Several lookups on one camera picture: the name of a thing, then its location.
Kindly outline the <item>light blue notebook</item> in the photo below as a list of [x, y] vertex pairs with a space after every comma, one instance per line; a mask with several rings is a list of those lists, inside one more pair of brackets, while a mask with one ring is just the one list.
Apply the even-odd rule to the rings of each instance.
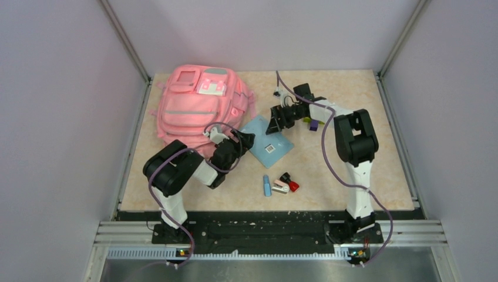
[[276, 164], [294, 148], [294, 144], [280, 132], [266, 135], [269, 123], [263, 116], [258, 115], [240, 129], [242, 133], [255, 134], [250, 152], [266, 169]]

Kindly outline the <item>red black stamp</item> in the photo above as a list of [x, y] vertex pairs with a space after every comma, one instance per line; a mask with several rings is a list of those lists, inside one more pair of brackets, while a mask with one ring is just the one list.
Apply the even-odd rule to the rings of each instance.
[[285, 183], [292, 192], [296, 192], [300, 188], [299, 184], [292, 180], [291, 175], [288, 172], [283, 173], [279, 177], [279, 180]]

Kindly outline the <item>pink student backpack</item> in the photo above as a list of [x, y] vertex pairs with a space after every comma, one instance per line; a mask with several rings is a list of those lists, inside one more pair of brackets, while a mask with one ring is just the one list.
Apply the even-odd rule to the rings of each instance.
[[174, 140], [212, 157], [215, 144], [203, 131], [210, 123], [229, 135], [246, 113], [256, 116], [255, 94], [231, 69], [202, 65], [176, 68], [166, 83], [156, 111], [156, 129], [166, 145]]

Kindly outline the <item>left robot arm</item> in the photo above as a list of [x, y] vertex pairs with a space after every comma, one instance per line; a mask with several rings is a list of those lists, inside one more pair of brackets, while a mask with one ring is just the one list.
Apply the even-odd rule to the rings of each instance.
[[226, 179], [255, 143], [254, 133], [232, 130], [231, 136], [212, 127], [204, 135], [214, 144], [214, 153], [205, 158], [183, 142], [174, 140], [151, 157], [143, 167], [149, 192], [158, 203], [166, 236], [175, 243], [185, 241], [188, 227], [187, 213], [181, 191], [194, 178], [201, 184], [215, 189]]

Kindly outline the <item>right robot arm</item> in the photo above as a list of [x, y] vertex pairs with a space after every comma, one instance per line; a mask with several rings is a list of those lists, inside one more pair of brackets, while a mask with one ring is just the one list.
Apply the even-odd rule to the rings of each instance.
[[291, 94], [276, 89], [274, 96], [279, 98], [280, 104], [270, 109], [266, 135], [289, 129], [295, 121], [304, 118], [322, 122], [326, 127], [333, 126], [337, 154], [351, 178], [346, 205], [350, 222], [344, 226], [344, 233], [348, 240], [360, 242], [375, 222], [369, 188], [379, 142], [368, 111], [344, 109], [326, 98], [315, 97], [307, 83], [296, 86]]

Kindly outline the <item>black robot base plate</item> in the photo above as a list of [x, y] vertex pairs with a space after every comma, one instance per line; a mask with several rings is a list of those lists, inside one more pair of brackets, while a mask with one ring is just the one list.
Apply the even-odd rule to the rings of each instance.
[[269, 243], [377, 244], [384, 242], [376, 214], [353, 219], [345, 211], [190, 211], [183, 227], [165, 220], [153, 229], [154, 244], [181, 244], [194, 240], [196, 248], [209, 243], [262, 246]]

